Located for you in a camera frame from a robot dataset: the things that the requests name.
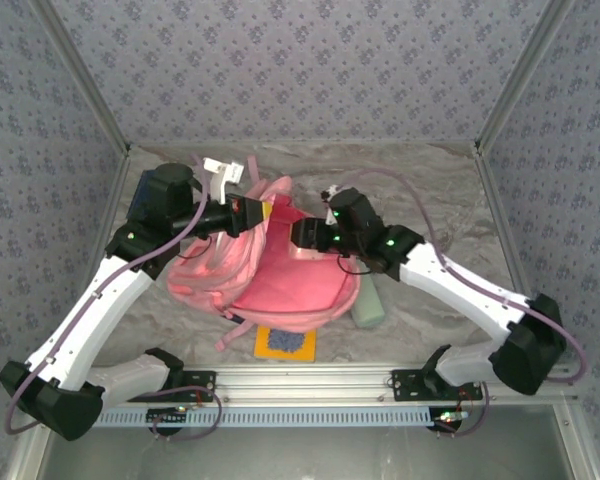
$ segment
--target pink backpack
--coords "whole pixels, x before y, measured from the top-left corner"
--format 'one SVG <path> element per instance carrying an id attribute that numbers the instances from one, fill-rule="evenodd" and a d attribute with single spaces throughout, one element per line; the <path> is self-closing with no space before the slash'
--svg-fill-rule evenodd
<path id="1" fill-rule="evenodd" d="M 250 166 L 255 158 L 249 159 Z M 344 272 L 335 255 L 298 260 L 289 254 L 291 225 L 308 216 L 293 207 L 291 179 L 269 183 L 257 179 L 247 197 L 273 204 L 269 219 L 238 238 L 218 235 L 196 240 L 178 258 L 167 276 L 171 295 L 187 305 L 244 322 L 227 333 L 216 349 L 222 351 L 254 324 L 304 333 L 338 318 L 353 305 L 360 278 Z M 357 271 L 353 259 L 341 259 L 344 268 Z"/>

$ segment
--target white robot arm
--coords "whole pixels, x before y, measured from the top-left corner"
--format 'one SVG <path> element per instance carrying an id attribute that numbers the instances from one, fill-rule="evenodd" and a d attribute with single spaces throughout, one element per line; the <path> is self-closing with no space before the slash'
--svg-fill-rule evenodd
<path id="1" fill-rule="evenodd" d="M 214 172 L 211 199 L 188 236 L 224 233 L 237 237 L 267 218 L 269 205 L 225 194 L 224 183 L 237 183 L 242 166 L 205 159 L 205 168 Z M 157 348 L 114 367 L 91 365 L 127 309 L 180 252 L 180 246 L 174 243 L 136 268 L 123 267 L 138 263 L 137 259 L 184 232 L 199 207 L 193 203 L 196 184 L 185 165 L 164 164 L 145 172 L 128 221 L 107 245 L 106 256 L 85 293 L 25 363 L 10 361 L 0 372 L 2 385 L 16 397 L 18 407 L 65 439 L 82 436 L 107 408 L 148 392 L 183 386 L 183 363 Z M 105 281 L 110 283 L 99 289 Z"/>
<path id="2" fill-rule="evenodd" d="M 467 347 L 440 347 L 422 369 L 424 388 L 435 396 L 448 386 L 500 380 L 517 392 L 535 394 L 566 347 L 563 335 L 536 318 L 561 329 L 555 301 L 507 291 L 456 265 L 413 230 L 384 225 L 355 188 L 332 187 L 322 197 L 329 206 L 326 219 L 307 218 L 293 226 L 299 257 L 308 256 L 304 249 L 355 255 L 371 271 L 452 306 L 491 337 Z"/>

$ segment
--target purple cable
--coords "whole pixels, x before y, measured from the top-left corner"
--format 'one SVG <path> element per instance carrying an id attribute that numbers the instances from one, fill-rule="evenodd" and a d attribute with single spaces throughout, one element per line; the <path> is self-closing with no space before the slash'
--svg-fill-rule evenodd
<path id="1" fill-rule="evenodd" d="M 169 390 L 162 390 L 160 392 L 145 393 L 144 395 L 140 395 L 136 398 L 161 397 L 162 395 L 170 395 L 172 393 L 189 392 L 189 391 L 203 392 L 203 393 L 209 394 L 213 397 L 213 400 L 218 405 L 218 415 L 216 415 L 216 419 L 214 420 L 213 425 L 211 425 L 209 428 L 207 428 L 203 432 L 196 433 L 193 435 L 178 435 L 177 437 L 166 437 L 164 435 L 160 435 L 157 430 L 158 424 L 162 421 L 162 419 L 164 417 L 166 417 L 168 415 L 168 413 L 163 413 L 163 414 L 158 415 L 153 420 L 153 424 L 151 425 L 151 431 L 153 432 L 154 435 L 156 435 L 157 437 L 163 438 L 169 442 L 182 442 L 185 440 L 198 440 L 198 439 L 206 437 L 207 435 L 210 435 L 211 433 L 216 431 L 216 429 L 220 425 L 220 420 L 222 420 L 222 402 L 220 401 L 220 397 L 218 397 L 216 392 L 214 392 L 213 390 L 210 390 L 205 387 L 189 385 L 187 387 L 170 388 Z"/>
<path id="2" fill-rule="evenodd" d="M 503 305 L 507 305 L 511 308 L 515 308 L 516 310 L 524 312 L 527 315 L 531 315 L 532 317 L 540 320 L 545 325 L 548 325 L 549 327 L 553 328 L 556 332 L 558 332 L 560 335 L 562 335 L 571 344 L 571 346 L 577 352 L 578 357 L 580 358 L 580 368 L 578 369 L 578 371 L 575 374 L 573 374 L 569 377 L 560 377 L 560 378 L 548 377 L 547 378 L 548 381 L 572 383 L 572 382 L 576 382 L 576 381 L 580 380 L 584 376 L 584 374 L 587 371 L 587 359 L 586 359 L 584 350 L 582 349 L 580 344 L 576 341 L 575 338 L 573 338 L 573 336 L 569 332 L 567 332 L 564 328 L 562 328 L 560 325 L 558 325 L 556 322 L 551 320 L 546 315 L 543 315 L 540 312 L 536 312 L 535 310 L 532 310 L 531 308 L 529 308 L 526 305 L 521 305 L 517 302 L 509 302 L 505 297 L 503 297 L 501 295 L 497 295 L 495 293 L 492 293 L 492 292 L 486 290 L 485 288 L 481 287 L 480 285 L 476 285 L 475 283 L 471 282 L 470 280 L 467 280 L 461 274 L 456 272 L 453 269 L 453 267 L 451 267 L 447 264 L 447 259 L 445 258 L 444 254 L 442 253 L 442 249 L 440 248 L 438 238 L 436 237 L 435 230 L 433 228 L 433 223 L 431 222 L 431 218 L 429 217 L 429 214 L 427 213 L 427 210 L 425 209 L 424 204 L 422 203 L 420 195 L 418 195 L 418 192 L 415 190 L 415 188 L 413 188 L 411 183 L 409 183 L 409 181 L 402 174 L 400 174 L 398 172 L 394 172 L 393 170 L 390 170 L 388 168 L 365 168 L 365 169 L 363 169 L 359 172 L 356 172 L 355 174 L 347 177 L 343 183 L 345 185 L 351 185 L 352 182 L 354 182 L 361 176 L 366 175 L 368 173 L 378 173 L 381 175 L 387 175 L 391 178 L 395 178 L 404 186 L 404 188 L 407 189 L 409 194 L 415 200 L 416 205 L 418 206 L 418 209 L 420 210 L 420 213 L 422 214 L 424 221 L 427 224 L 427 228 L 429 229 L 429 235 L 431 236 L 431 244 L 433 245 L 433 249 L 435 251 L 436 257 L 438 258 L 438 261 L 442 264 L 442 266 L 445 268 L 445 270 L 447 270 L 451 274 L 451 276 L 453 278 L 458 280 L 463 285 L 471 288 L 472 290 L 475 290 L 476 292 L 484 295 L 485 297 L 495 300 L 496 302 L 500 302 Z"/>
<path id="3" fill-rule="evenodd" d="M 67 328 L 65 328 L 62 331 L 62 333 L 58 337 L 58 340 L 55 342 L 54 346 L 51 348 L 51 350 L 49 350 L 49 353 L 47 354 L 47 358 L 53 358 L 53 356 L 60 350 L 60 348 L 62 347 L 62 344 L 65 342 L 67 337 L 69 337 L 69 335 L 71 334 L 73 329 L 76 327 L 76 325 L 78 324 L 80 319 L 84 316 L 84 314 L 87 312 L 87 310 L 89 310 L 89 308 L 91 307 L 93 302 L 95 302 L 98 299 L 98 297 L 100 297 L 100 294 L 102 293 L 102 291 L 111 284 L 111 282 L 113 282 L 116 278 L 118 278 L 120 275 L 122 275 L 127 270 L 131 270 L 132 268 L 135 268 L 138 265 L 142 265 L 147 260 L 151 260 L 152 258 L 157 257 L 161 253 L 166 252 L 171 247 L 178 244 L 183 238 L 185 238 L 189 234 L 189 232 L 191 232 L 191 230 L 193 230 L 193 228 L 196 226 L 196 223 L 198 223 L 198 220 L 200 220 L 200 217 L 202 216 L 202 213 L 204 212 L 204 209 L 207 205 L 207 197 L 209 195 L 209 182 L 207 181 L 207 175 L 204 170 L 204 164 L 202 163 L 202 160 L 200 160 L 200 157 L 198 157 L 195 153 L 192 153 L 191 158 L 196 162 L 196 164 L 198 165 L 198 168 L 200 169 L 200 177 L 202 180 L 201 181 L 201 183 L 202 183 L 202 199 L 200 200 L 200 205 L 198 206 L 198 210 L 196 210 L 196 213 L 193 216 L 193 218 L 191 219 L 191 221 L 189 222 L 189 224 L 185 227 L 185 229 L 182 232 L 180 232 L 178 235 L 176 235 L 169 242 L 165 243 L 163 246 L 156 248 L 154 251 L 149 252 L 146 255 L 143 255 L 142 257 L 133 260 L 132 262 L 127 263 L 126 265 L 120 267 L 118 270 L 116 270 L 111 275 L 109 275 L 102 282 L 102 284 L 100 284 L 100 286 L 93 291 L 91 296 L 87 299 L 86 302 L 84 302 L 82 307 L 80 307 L 78 312 L 71 319 L 71 322 L 69 322 L 69 325 L 67 325 Z M 47 362 L 43 361 L 40 363 L 40 365 L 38 365 L 36 368 L 34 368 L 31 371 L 31 373 L 27 376 L 27 378 L 25 378 L 24 381 L 20 384 L 18 389 L 13 394 L 13 397 L 11 397 L 11 401 L 9 402 L 9 406 L 7 407 L 7 414 L 5 415 L 5 420 L 4 420 L 4 430 L 5 430 L 5 432 L 7 432 L 8 435 L 17 435 L 26 430 L 29 430 L 30 428 L 35 427 L 36 425 L 38 425 L 40 423 L 38 421 L 35 421 L 35 422 L 31 422 L 27 425 L 24 425 L 22 427 L 15 428 L 15 429 L 11 426 L 11 421 L 13 420 L 13 414 L 16 411 L 18 401 L 22 397 L 22 394 L 27 390 L 27 388 L 29 388 L 29 385 L 31 385 L 31 382 L 33 382 L 33 380 L 40 374 L 40 372 L 42 372 L 42 370 L 44 370 L 44 368 L 46 366 L 47 366 Z"/>

